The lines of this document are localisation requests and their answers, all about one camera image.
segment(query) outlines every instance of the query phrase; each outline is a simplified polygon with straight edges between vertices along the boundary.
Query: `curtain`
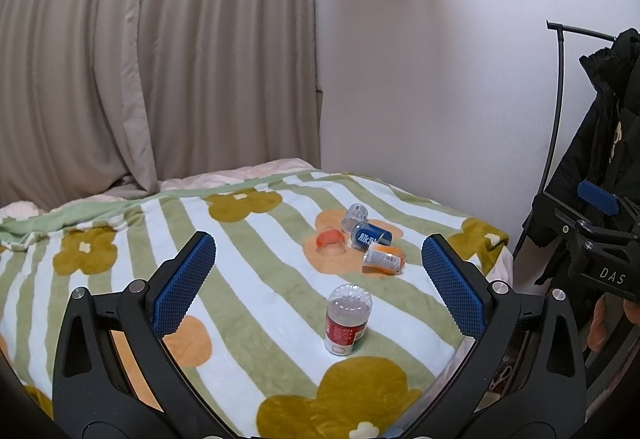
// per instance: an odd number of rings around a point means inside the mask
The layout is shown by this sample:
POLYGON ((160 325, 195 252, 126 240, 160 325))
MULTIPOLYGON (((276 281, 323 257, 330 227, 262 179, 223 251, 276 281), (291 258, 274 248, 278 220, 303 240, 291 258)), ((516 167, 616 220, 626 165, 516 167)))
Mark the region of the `curtain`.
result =
POLYGON ((140 71, 161 180, 319 165, 314 0, 142 0, 140 71))
POLYGON ((318 165, 314 21, 314 0, 0 0, 0 205, 318 165))
POLYGON ((0 0, 0 203, 50 209, 132 175, 158 188, 140 0, 0 0))

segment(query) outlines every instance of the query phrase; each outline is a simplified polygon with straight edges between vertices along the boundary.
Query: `mint green blanket edge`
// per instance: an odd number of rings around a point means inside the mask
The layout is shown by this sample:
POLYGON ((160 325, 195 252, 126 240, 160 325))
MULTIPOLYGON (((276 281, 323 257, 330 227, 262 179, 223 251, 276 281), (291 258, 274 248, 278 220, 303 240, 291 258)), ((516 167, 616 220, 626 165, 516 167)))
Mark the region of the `mint green blanket edge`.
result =
MULTIPOLYGON (((320 170, 310 169, 305 172, 319 172, 320 170)), ((80 223, 94 221, 97 218, 106 220, 116 215, 120 215, 125 210, 139 206, 143 202, 164 197, 204 197, 212 194, 229 193, 246 188, 254 188, 258 184, 269 184, 281 181, 285 177, 298 175, 301 172, 276 174, 258 179, 248 179, 241 183, 224 184, 216 188, 206 190, 168 190, 159 194, 143 197, 136 200, 113 200, 111 202, 78 202, 68 208, 63 208, 57 212, 46 213, 45 215, 33 216, 26 221, 16 221, 5 218, 0 224, 0 241, 7 244, 25 244, 32 234, 45 235, 61 229, 71 228, 80 223)))

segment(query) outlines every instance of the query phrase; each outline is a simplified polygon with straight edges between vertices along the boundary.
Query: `screw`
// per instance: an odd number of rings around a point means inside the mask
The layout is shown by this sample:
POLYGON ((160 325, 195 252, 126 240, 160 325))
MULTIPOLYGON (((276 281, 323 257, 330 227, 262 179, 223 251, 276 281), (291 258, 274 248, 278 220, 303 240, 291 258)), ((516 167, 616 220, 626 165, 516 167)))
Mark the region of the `screw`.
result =
POLYGON ((562 301, 566 298, 566 294, 562 289, 554 289, 553 291, 551 291, 551 294, 556 300, 559 300, 559 301, 562 301))
POLYGON ((73 298, 74 300, 79 300, 84 296, 85 293, 86 293, 86 289, 84 287, 76 287, 71 292, 71 298, 73 298))
POLYGON ((509 292, 509 286, 499 280, 492 284, 492 289, 497 292, 497 294, 507 294, 509 292))
POLYGON ((132 293, 139 293, 145 288, 145 285, 146 283, 144 280, 134 280, 129 284, 129 291, 132 293))

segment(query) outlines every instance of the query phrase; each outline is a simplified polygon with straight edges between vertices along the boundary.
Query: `person's hand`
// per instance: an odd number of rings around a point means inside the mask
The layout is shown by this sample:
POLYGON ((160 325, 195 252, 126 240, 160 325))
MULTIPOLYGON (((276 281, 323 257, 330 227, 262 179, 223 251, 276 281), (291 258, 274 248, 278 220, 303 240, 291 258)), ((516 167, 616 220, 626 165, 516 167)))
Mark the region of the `person's hand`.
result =
MULTIPOLYGON (((640 325, 640 305, 634 304, 629 300, 624 300, 623 308, 628 320, 633 324, 640 325)), ((605 314, 606 306, 603 295, 597 301, 596 307, 593 310, 593 321, 591 322, 589 336, 587 337, 587 345, 595 353, 600 352, 602 346, 607 341, 607 328, 604 324, 605 314)))

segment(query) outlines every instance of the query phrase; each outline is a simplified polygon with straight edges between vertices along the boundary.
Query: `bottle with red label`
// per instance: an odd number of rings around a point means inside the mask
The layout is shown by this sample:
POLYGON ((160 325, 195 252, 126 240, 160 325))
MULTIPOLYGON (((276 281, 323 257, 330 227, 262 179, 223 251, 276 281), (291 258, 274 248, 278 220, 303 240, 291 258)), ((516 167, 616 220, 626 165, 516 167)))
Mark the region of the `bottle with red label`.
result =
POLYGON ((372 307, 371 295, 358 285, 341 285, 329 295, 324 334, 329 352, 348 356, 360 348, 372 307))

